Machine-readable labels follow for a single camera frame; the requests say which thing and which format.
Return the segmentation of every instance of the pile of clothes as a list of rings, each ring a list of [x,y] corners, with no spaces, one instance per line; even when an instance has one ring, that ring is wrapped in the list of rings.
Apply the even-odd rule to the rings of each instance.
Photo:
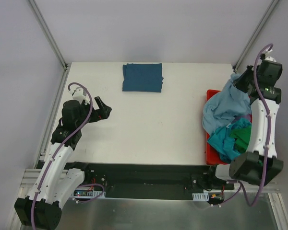
[[[208,143],[226,163],[245,153],[251,136],[250,99],[232,85],[239,77],[240,74],[232,74],[223,90],[211,97],[203,110],[203,127],[210,135]]]

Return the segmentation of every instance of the light blue cloth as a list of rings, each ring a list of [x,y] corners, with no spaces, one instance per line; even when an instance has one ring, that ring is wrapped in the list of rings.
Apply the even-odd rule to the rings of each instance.
[[[233,124],[217,128],[215,133],[208,139],[208,143],[219,153],[222,161],[230,163],[236,157],[240,156],[238,150],[234,148],[235,139],[230,137],[231,131],[237,128],[246,128],[251,125],[249,120],[241,118]]]
[[[223,90],[205,104],[202,123],[209,135],[217,128],[227,126],[235,117],[252,113],[248,95],[232,85],[240,75],[233,73]]]

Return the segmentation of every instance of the green cloth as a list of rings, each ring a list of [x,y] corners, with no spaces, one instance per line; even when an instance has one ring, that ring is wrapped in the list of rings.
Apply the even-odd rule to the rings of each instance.
[[[252,126],[248,126],[246,128],[233,129],[231,131],[230,137],[236,140],[235,149],[238,150],[239,153],[245,153],[250,142],[251,129]]]

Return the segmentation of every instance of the teal cloth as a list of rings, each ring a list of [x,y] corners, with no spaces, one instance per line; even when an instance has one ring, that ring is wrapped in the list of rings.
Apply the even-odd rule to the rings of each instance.
[[[241,118],[235,123],[219,127],[208,139],[208,143],[219,153],[222,161],[230,163],[236,157],[240,156],[238,150],[235,149],[235,139],[230,137],[231,131],[238,128],[246,128],[251,125],[249,120]]]

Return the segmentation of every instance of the gray floor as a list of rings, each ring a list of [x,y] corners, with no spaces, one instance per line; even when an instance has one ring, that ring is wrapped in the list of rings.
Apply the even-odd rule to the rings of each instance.
[[[221,208],[192,201],[99,199],[78,205],[68,201],[57,230],[69,229],[277,230],[277,226],[267,194],[252,208],[238,194]]]

